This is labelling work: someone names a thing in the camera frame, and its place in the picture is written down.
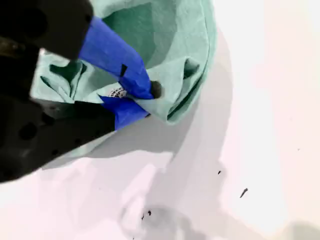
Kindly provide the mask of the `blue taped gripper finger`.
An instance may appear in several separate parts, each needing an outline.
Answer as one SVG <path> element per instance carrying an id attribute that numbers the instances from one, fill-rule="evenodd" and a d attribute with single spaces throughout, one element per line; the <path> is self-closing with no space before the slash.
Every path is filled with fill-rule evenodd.
<path id="1" fill-rule="evenodd" d="M 102 103 L 32 99 L 21 127 L 21 165 L 38 169 L 55 158 L 147 116 L 129 97 L 100 96 Z"/>
<path id="2" fill-rule="evenodd" d="M 150 80 L 141 56 L 101 18 L 88 0 L 41 0 L 46 23 L 39 44 L 69 60 L 81 59 L 118 78 L 139 99 L 157 99 L 162 86 Z"/>

